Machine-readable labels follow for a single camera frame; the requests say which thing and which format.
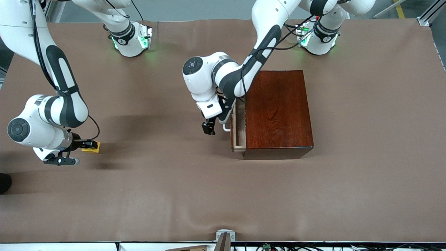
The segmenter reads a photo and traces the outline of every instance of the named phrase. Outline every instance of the table surface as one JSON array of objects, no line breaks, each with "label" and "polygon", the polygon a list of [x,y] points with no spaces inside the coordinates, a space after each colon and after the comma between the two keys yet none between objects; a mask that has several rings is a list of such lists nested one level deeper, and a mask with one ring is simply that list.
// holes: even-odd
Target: table surface
[{"label": "table surface", "polygon": [[315,148],[243,161],[228,133],[202,133],[181,69],[217,50],[242,62],[251,21],[153,25],[153,49],[125,58],[102,24],[50,24],[101,126],[101,154],[73,152],[75,167],[8,138],[26,100],[52,94],[14,57],[0,91],[0,171],[14,179],[0,242],[206,240],[222,228],[245,241],[444,241],[446,73],[429,27],[346,20],[328,55],[275,51],[264,70],[304,71]]}]

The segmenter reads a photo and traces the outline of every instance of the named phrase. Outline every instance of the yellow object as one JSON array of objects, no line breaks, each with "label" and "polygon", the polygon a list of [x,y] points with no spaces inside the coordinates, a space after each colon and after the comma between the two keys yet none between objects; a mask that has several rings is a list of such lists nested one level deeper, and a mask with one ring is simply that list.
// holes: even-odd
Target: yellow object
[{"label": "yellow object", "polygon": [[398,17],[399,17],[400,19],[404,19],[404,18],[406,18],[406,17],[404,16],[404,13],[403,13],[403,8],[401,8],[401,4],[397,5],[397,6],[395,7],[395,9],[396,9],[396,12],[398,13]]},{"label": "yellow object", "polygon": [[98,149],[81,149],[83,152],[90,152],[90,153],[99,153],[99,147],[101,146],[101,143],[99,141],[96,141],[98,143]]}]

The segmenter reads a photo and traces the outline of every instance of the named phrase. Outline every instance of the robot elbow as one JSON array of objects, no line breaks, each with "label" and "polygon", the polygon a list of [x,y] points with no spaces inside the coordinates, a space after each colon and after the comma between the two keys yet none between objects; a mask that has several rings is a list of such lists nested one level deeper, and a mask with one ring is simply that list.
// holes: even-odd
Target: robot elbow
[{"label": "robot elbow", "polygon": [[338,3],[348,13],[358,17],[368,13],[375,5],[375,0],[340,0]]}]

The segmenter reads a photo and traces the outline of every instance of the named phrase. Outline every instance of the metal frame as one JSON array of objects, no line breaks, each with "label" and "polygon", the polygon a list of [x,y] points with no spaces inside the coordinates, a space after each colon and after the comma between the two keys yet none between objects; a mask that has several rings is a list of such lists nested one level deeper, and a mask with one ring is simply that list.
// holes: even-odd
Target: metal frame
[{"label": "metal frame", "polygon": [[389,10],[395,8],[396,6],[404,3],[406,0],[398,0],[396,3],[390,5],[389,7],[385,8],[383,11],[381,11],[380,13],[374,15],[372,18],[379,18],[380,16],[382,16],[384,13],[387,13]]},{"label": "metal frame", "polygon": [[421,26],[430,26],[438,14],[445,7],[446,0],[435,0],[426,11],[421,14],[421,16],[417,17],[418,23]]}]

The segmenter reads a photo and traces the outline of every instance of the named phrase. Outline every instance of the brown table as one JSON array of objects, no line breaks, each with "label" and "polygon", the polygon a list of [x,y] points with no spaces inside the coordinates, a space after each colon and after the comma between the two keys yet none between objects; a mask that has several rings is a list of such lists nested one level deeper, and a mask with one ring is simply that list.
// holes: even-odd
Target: brown table
[{"label": "brown table", "polygon": [[[325,56],[275,51],[265,70],[303,69],[315,148],[300,160],[243,161],[183,83],[191,56],[242,62],[251,21],[167,22],[153,50],[125,58],[102,24],[51,24],[91,115],[101,153],[44,165],[6,135],[33,94],[52,94],[14,57],[0,91],[0,242],[206,240],[444,241],[446,73],[416,20],[347,20]],[[283,46],[290,45],[292,39]],[[91,121],[74,130],[89,137]]]}]

